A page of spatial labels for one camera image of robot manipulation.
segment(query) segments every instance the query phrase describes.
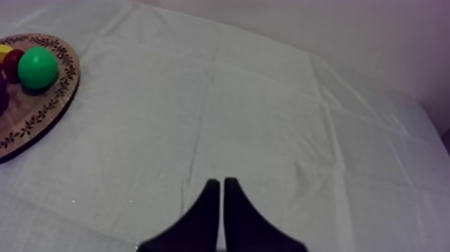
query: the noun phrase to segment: yellow ball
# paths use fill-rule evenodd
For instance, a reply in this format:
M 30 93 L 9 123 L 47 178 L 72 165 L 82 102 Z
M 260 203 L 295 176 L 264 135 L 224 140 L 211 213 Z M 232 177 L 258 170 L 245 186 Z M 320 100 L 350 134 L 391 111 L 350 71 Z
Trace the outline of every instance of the yellow ball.
M 0 63 L 3 63 L 3 59 L 5 59 L 6 54 L 8 54 L 8 52 L 12 51 L 11 46 L 7 46 L 7 45 L 0 45 Z

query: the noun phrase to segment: green ball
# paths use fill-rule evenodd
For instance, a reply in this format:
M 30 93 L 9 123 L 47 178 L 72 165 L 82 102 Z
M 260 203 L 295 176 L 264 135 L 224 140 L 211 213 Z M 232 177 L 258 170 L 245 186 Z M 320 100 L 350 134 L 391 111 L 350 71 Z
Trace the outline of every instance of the green ball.
M 22 56 L 17 73 L 26 88 L 43 89 L 51 85 L 58 75 L 58 61 L 49 50 L 36 46 Z

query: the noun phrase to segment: wooden tray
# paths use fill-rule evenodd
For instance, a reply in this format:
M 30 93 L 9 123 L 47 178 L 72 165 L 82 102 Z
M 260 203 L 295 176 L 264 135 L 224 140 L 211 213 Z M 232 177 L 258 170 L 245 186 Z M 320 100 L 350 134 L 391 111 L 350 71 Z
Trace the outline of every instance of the wooden tray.
M 1 163 L 32 145 L 64 114 L 78 87 L 80 61 L 66 42 L 50 35 L 15 35 L 1 39 L 0 44 L 23 51 L 34 46 L 46 47 L 59 64 L 58 79 L 42 94 L 27 95 L 19 83 L 8 84 L 9 106 L 0 116 Z

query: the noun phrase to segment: white sheet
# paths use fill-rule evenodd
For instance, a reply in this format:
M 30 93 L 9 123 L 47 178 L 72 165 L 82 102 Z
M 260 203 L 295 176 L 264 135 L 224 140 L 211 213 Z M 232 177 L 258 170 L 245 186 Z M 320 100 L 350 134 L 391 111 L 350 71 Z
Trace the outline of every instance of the white sheet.
M 33 4 L 5 12 L 0 35 L 64 38 L 82 81 L 54 129 L 0 167 L 0 251 L 133 251 L 225 176 L 312 252 L 450 250 L 450 159 L 408 99 L 181 13 Z

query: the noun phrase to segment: red ball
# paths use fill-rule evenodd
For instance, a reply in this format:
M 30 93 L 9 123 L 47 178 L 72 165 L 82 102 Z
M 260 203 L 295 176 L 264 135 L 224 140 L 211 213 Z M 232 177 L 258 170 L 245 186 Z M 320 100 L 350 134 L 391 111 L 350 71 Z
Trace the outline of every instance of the red ball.
M 20 81 L 17 74 L 17 66 L 24 53 L 22 50 L 14 49 L 8 52 L 3 59 L 3 71 L 8 82 L 17 83 Z

